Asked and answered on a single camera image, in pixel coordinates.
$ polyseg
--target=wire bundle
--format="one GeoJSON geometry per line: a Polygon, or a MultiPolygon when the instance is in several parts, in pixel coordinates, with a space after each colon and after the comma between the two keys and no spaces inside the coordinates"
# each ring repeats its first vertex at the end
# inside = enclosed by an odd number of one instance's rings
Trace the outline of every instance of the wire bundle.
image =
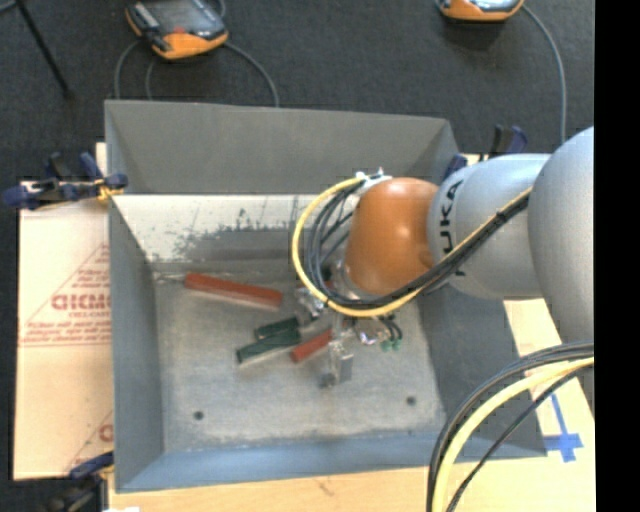
{"type": "Polygon", "coordinates": [[[544,400],[578,373],[594,366],[594,343],[574,342],[544,349],[525,356],[505,367],[500,373],[478,386],[451,415],[440,432],[432,452],[427,480],[427,512],[452,512],[462,493],[488,458],[502,445],[515,429],[536,410],[544,400]],[[522,375],[523,372],[540,369],[532,375],[521,377],[506,385],[480,404],[481,397],[497,386],[522,375]],[[461,483],[445,508],[445,492],[449,474],[457,455],[473,431],[491,413],[518,394],[532,387],[552,382],[532,404],[520,414],[507,430],[489,448],[474,470],[461,483]]]}
{"type": "Polygon", "coordinates": [[[387,315],[409,302],[418,294],[435,291],[442,286],[493,233],[514,215],[527,207],[531,193],[530,187],[500,208],[495,215],[467,236],[465,240],[442,258],[437,265],[403,287],[387,295],[373,299],[353,299],[335,290],[328,289],[322,276],[322,263],[336,250],[339,244],[344,242],[348,233],[342,235],[329,251],[324,254],[323,244],[351,217],[351,213],[343,216],[343,208],[346,200],[360,190],[367,181],[379,179],[380,177],[380,174],[357,176],[325,190],[302,212],[293,232],[291,253],[293,265],[298,277],[316,298],[335,311],[348,316],[368,317],[387,315]],[[318,216],[309,230],[309,234],[306,235],[309,238],[305,244],[303,263],[300,256],[300,238],[302,231],[311,214],[325,201],[327,201],[326,204],[320,209],[318,216]],[[338,219],[331,227],[327,228],[329,219],[338,208],[340,208],[338,219]]]}

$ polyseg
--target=clamp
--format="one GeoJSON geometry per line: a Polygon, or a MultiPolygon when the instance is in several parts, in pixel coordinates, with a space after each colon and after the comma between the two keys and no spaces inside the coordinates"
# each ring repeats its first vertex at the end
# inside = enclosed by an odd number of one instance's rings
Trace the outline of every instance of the clamp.
{"type": "Polygon", "coordinates": [[[62,155],[53,153],[45,165],[44,179],[8,188],[2,193],[2,200],[12,208],[29,210],[89,198],[106,202],[110,196],[121,194],[129,184],[122,173],[104,176],[89,152],[80,155],[80,164],[89,181],[64,181],[63,175],[69,175],[69,170],[62,155]]]}

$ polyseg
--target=black cable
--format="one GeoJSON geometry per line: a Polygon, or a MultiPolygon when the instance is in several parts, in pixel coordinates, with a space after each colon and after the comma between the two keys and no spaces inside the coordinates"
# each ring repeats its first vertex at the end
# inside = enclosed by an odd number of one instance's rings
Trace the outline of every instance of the black cable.
{"type": "Polygon", "coordinates": [[[2,14],[5,11],[8,11],[9,9],[12,9],[15,6],[16,6],[16,3],[14,0],[10,0],[9,2],[0,4],[0,14],[2,14]]]}
{"type": "MultiPolygon", "coordinates": [[[[271,90],[274,107],[279,107],[280,106],[280,97],[278,96],[278,91],[276,89],[275,84],[273,83],[273,80],[271,79],[269,74],[266,72],[266,70],[253,57],[251,57],[251,55],[249,55],[245,51],[241,50],[237,46],[232,45],[229,42],[224,43],[221,46],[221,48],[229,48],[230,50],[232,50],[233,52],[237,53],[238,55],[241,55],[244,59],[246,59],[248,62],[250,62],[262,74],[264,79],[267,81],[267,84],[269,85],[269,89],[271,90]]],[[[147,71],[145,73],[144,84],[145,84],[145,93],[147,95],[147,99],[148,100],[153,100],[153,94],[151,93],[151,74],[153,72],[153,69],[154,69],[157,61],[158,61],[158,58],[155,58],[154,60],[152,60],[151,63],[149,64],[149,66],[147,67],[147,71]]]]}
{"type": "MultiPolygon", "coordinates": [[[[313,224],[310,236],[311,240],[317,240],[318,237],[322,238],[322,226],[324,219],[328,217],[335,209],[337,209],[339,201],[346,200],[346,198],[355,192],[354,187],[345,189],[338,192],[325,207],[320,211],[316,222],[313,224]]],[[[466,240],[463,244],[460,244],[455,250],[450,253],[446,261],[440,262],[424,274],[418,276],[413,281],[404,285],[403,287],[374,299],[362,300],[352,299],[339,294],[335,290],[328,290],[324,286],[324,280],[318,272],[318,269],[311,265],[307,268],[307,275],[313,284],[321,290],[332,302],[340,306],[351,307],[354,309],[373,309],[378,306],[385,306],[391,302],[394,302],[400,297],[403,297],[407,293],[422,288],[423,294],[428,294],[438,289],[445,280],[448,279],[453,273],[460,268],[460,266],[471,257],[471,255],[500,227],[507,223],[513,216],[524,210],[529,203],[529,194],[523,195],[519,200],[511,203],[502,211],[496,213],[487,223],[484,229],[475,233],[471,238],[466,240]]],[[[306,258],[310,261],[318,259],[319,252],[321,251],[320,245],[309,245],[306,247],[306,258]]]]}
{"type": "Polygon", "coordinates": [[[220,6],[218,16],[224,18],[225,14],[227,14],[227,4],[224,3],[224,0],[218,0],[218,5],[220,6]]]}
{"type": "Polygon", "coordinates": [[[547,27],[544,26],[542,21],[540,21],[540,19],[526,5],[522,6],[522,10],[527,13],[527,15],[533,20],[533,22],[544,34],[545,38],[549,42],[549,45],[551,46],[556,65],[558,66],[558,75],[560,78],[560,145],[562,145],[567,138],[567,83],[564,76],[562,57],[560,56],[560,51],[558,50],[555,41],[553,40],[553,36],[547,30],[547,27]]]}
{"type": "Polygon", "coordinates": [[[267,73],[267,71],[262,67],[262,65],[257,60],[255,60],[251,55],[249,55],[247,52],[237,47],[236,45],[231,44],[229,41],[224,43],[222,47],[229,48],[229,50],[243,57],[262,74],[263,78],[267,81],[267,84],[269,85],[269,89],[271,89],[271,95],[273,96],[273,106],[276,108],[280,107],[280,97],[278,95],[278,90],[276,89],[276,86],[273,80],[269,76],[269,73],[267,73]]]}
{"type": "Polygon", "coordinates": [[[518,416],[507,429],[496,439],[496,441],[491,445],[491,447],[487,450],[487,452],[480,458],[476,466],[473,468],[471,473],[467,475],[464,481],[460,484],[458,489],[456,489],[453,494],[453,498],[449,502],[447,506],[446,512],[453,512],[455,508],[458,506],[460,498],[462,498],[462,494],[467,489],[471,480],[478,474],[480,469],[487,463],[489,458],[500,448],[504,442],[509,439],[511,434],[522,425],[522,423],[535,411],[537,410],[542,403],[549,398],[555,391],[557,391],[560,387],[564,386],[567,382],[577,377],[579,374],[583,373],[585,370],[593,368],[593,365],[586,366],[584,368],[579,368],[577,370],[572,371],[571,373],[565,375],[564,377],[558,379],[556,382],[551,384],[543,393],[541,393],[529,407],[523,411],[520,416],[518,416]]]}
{"type": "Polygon", "coordinates": [[[113,95],[115,99],[120,99],[120,75],[122,74],[122,66],[124,65],[125,60],[129,54],[133,51],[133,49],[142,43],[143,39],[136,39],[133,43],[127,46],[124,51],[120,54],[118,58],[118,62],[116,63],[116,68],[113,73],[113,95]]]}
{"type": "Polygon", "coordinates": [[[429,475],[427,477],[427,512],[432,511],[430,498],[433,496],[433,490],[435,488],[439,472],[439,465],[442,461],[442,458],[444,457],[444,452],[448,448],[453,436],[459,430],[459,427],[463,423],[464,418],[466,418],[470,414],[470,412],[477,406],[482,397],[489,390],[500,384],[503,384],[505,381],[513,378],[516,375],[521,375],[523,372],[526,372],[528,370],[532,370],[534,368],[538,368],[540,366],[548,365],[551,363],[590,357],[593,356],[593,353],[593,342],[573,342],[558,345],[557,347],[543,349],[509,364],[496,375],[476,387],[476,389],[471,392],[469,397],[458,406],[456,411],[454,411],[451,417],[447,420],[447,423],[440,431],[440,434],[432,451],[431,461],[429,464],[429,475]]]}

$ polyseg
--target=blue clamp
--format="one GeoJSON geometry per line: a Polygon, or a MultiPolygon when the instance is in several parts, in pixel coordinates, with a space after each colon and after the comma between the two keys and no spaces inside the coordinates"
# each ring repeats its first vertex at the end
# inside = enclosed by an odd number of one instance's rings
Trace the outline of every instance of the blue clamp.
{"type": "Polygon", "coordinates": [[[59,492],[47,503],[41,504],[38,510],[47,512],[80,512],[85,505],[97,499],[102,504],[106,501],[107,482],[100,475],[100,471],[112,466],[114,463],[113,452],[98,455],[80,466],[75,467],[69,473],[72,484],[67,489],[59,492]]]}
{"type": "Polygon", "coordinates": [[[115,173],[104,176],[89,152],[80,155],[80,164],[89,181],[65,182],[63,175],[69,175],[60,153],[53,153],[45,166],[45,178],[30,185],[16,185],[2,193],[3,202],[12,208],[36,210],[81,199],[98,198],[106,200],[119,194],[129,184],[126,174],[115,173]]]}

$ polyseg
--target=cable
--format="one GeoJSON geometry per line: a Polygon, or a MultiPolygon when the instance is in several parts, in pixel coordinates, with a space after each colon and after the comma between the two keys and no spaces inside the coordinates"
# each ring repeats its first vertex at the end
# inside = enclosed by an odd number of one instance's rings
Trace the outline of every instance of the cable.
{"type": "Polygon", "coordinates": [[[500,392],[496,393],[489,400],[483,403],[466,422],[460,427],[456,435],[451,440],[449,447],[440,464],[440,470],[438,475],[438,481],[433,493],[433,510],[443,511],[445,502],[446,484],[449,480],[449,474],[451,468],[455,462],[456,457],[462,450],[462,446],[467,439],[471,436],[472,432],[489,416],[494,410],[506,403],[516,395],[530,389],[533,386],[538,386],[556,377],[562,377],[574,370],[584,368],[594,363],[593,357],[579,359],[577,361],[559,363],[558,366],[551,369],[541,371],[529,377],[525,377],[522,380],[511,384],[500,392]]]}
{"type": "Polygon", "coordinates": [[[224,18],[225,14],[227,14],[227,4],[225,4],[224,0],[218,0],[218,5],[220,6],[218,16],[224,18]]]}
{"type": "Polygon", "coordinates": [[[500,437],[491,445],[491,447],[487,450],[487,452],[482,456],[482,458],[478,461],[473,470],[467,475],[462,484],[458,487],[458,489],[453,494],[449,505],[447,506],[446,512],[454,512],[455,508],[458,506],[458,502],[460,498],[462,498],[462,494],[467,489],[471,480],[478,474],[480,469],[486,464],[489,458],[502,446],[502,444],[515,432],[520,425],[527,419],[534,411],[536,411],[543,402],[547,400],[555,391],[557,391],[560,387],[564,386],[570,380],[573,380],[580,373],[584,372],[588,368],[593,368],[593,365],[580,368],[578,370],[574,370],[573,372],[565,375],[564,377],[559,378],[553,384],[551,384],[543,393],[541,393],[532,403],[531,405],[523,411],[520,416],[518,416],[511,425],[500,435],[500,437]]]}
{"type": "Polygon", "coordinates": [[[257,60],[255,60],[251,55],[249,55],[247,52],[237,47],[236,45],[231,44],[229,41],[224,43],[222,47],[229,48],[229,50],[243,57],[262,74],[264,79],[267,81],[267,84],[269,85],[269,89],[271,89],[271,95],[273,96],[273,106],[276,108],[280,107],[280,97],[278,96],[278,90],[276,89],[276,86],[273,83],[273,80],[269,76],[269,73],[267,73],[267,71],[262,67],[262,65],[257,60]]]}
{"type": "MultiPolygon", "coordinates": [[[[317,272],[314,272],[313,265],[311,264],[310,266],[309,263],[304,266],[302,265],[299,255],[299,240],[307,219],[322,202],[336,195],[336,197],[333,197],[329,204],[322,209],[319,216],[321,217],[321,220],[316,219],[311,233],[312,240],[318,236],[318,228],[322,227],[323,223],[327,222],[330,213],[338,207],[339,201],[337,199],[342,198],[340,194],[342,194],[343,191],[355,185],[359,188],[366,180],[375,178],[376,176],[358,177],[351,180],[345,180],[327,189],[316,197],[307,206],[307,208],[305,208],[305,210],[303,210],[292,237],[292,259],[298,277],[300,277],[301,281],[317,299],[321,300],[335,311],[348,316],[367,317],[386,315],[403,306],[418,294],[423,292],[432,292],[437,289],[441,284],[443,284],[445,279],[452,275],[460,265],[462,265],[462,263],[464,263],[473,254],[473,252],[475,252],[478,247],[486,241],[489,236],[495,233],[511,217],[527,207],[529,195],[531,193],[530,187],[503,206],[495,215],[469,234],[460,244],[442,258],[437,265],[432,267],[425,274],[422,274],[407,285],[390,294],[369,301],[363,301],[361,299],[344,297],[335,291],[327,290],[323,285],[324,280],[321,279],[321,276],[317,275],[317,272]]],[[[313,261],[314,258],[318,257],[318,252],[320,252],[320,249],[317,246],[307,244],[307,254],[305,257],[307,260],[313,261]]]]}
{"type": "Polygon", "coordinates": [[[151,94],[151,73],[153,72],[153,68],[158,62],[160,57],[154,57],[154,59],[149,63],[147,67],[147,72],[144,74],[144,90],[147,94],[147,99],[149,101],[153,100],[153,95],[151,94]]]}
{"type": "MultiPolygon", "coordinates": [[[[514,376],[521,375],[523,372],[557,362],[590,357],[593,355],[593,351],[593,342],[572,342],[539,350],[507,365],[499,373],[476,387],[476,389],[470,393],[469,397],[450,415],[447,423],[440,431],[429,464],[427,496],[433,496],[440,463],[451,438],[455,435],[464,419],[469,416],[476,404],[481,401],[483,395],[514,376]]],[[[427,502],[427,511],[431,511],[429,501],[427,502]]]]}
{"type": "Polygon", "coordinates": [[[113,94],[117,100],[120,99],[120,75],[122,73],[122,66],[124,61],[127,59],[131,51],[142,43],[142,39],[136,39],[133,43],[131,43],[125,50],[120,54],[118,58],[118,62],[116,63],[116,69],[113,73],[113,94]]]}
{"type": "MultiPolygon", "coordinates": [[[[262,76],[266,80],[267,84],[269,85],[269,89],[271,90],[271,95],[273,97],[273,105],[274,105],[274,107],[279,107],[280,106],[280,97],[278,96],[278,91],[276,89],[276,86],[275,86],[273,80],[271,79],[271,77],[269,76],[269,74],[267,73],[267,71],[260,65],[260,63],[258,63],[258,61],[256,61],[253,57],[251,57],[251,55],[249,55],[245,51],[241,50],[237,46],[232,45],[229,42],[224,43],[221,46],[221,48],[228,48],[231,51],[233,51],[233,52],[237,53],[238,55],[242,56],[244,59],[246,59],[249,63],[251,63],[262,74],[262,76]]],[[[151,93],[151,74],[153,73],[153,69],[154,69],[154,67],[155,67],[157,62],[158,62],[158,58],[156,57],[156,58],[154,58],[154,60],[151,61],[151,63],[147,67],[147,71],[145,73],[144,88],[145,88],[145,93],[147,95],[147,99],[148,100],[153,100],[153,94],[151,93]]]]}
{"type": "Polygon", "coordinates": [[[567,84],[564,76],[564,66],[562,64],[562,57],[560,56],[560,52],[558,51],[558,47],[556,46],[551,33],[544,26],[542,21],[529,9],[526,5],[522,6],[522,10],[526,12],[529,17],[533,20],[533,22],[538,26],[538,28],[542,31],[545,38],[551,45],[551,50],[553,51],[553,56],[556,60],[556,64],[558,66],[558,74],[560,77],[560,145],[562,145],[567,138],[567,84]]]}
{"type": "Polygon", "coordinates": [[[8,11],[9,9],[13,8],[16,6],[16,3],[14,0],[10,0],[9,2],[5,2],[3,4],[0,4],[0,14],[2,14],[5,11],[8,11]]]}

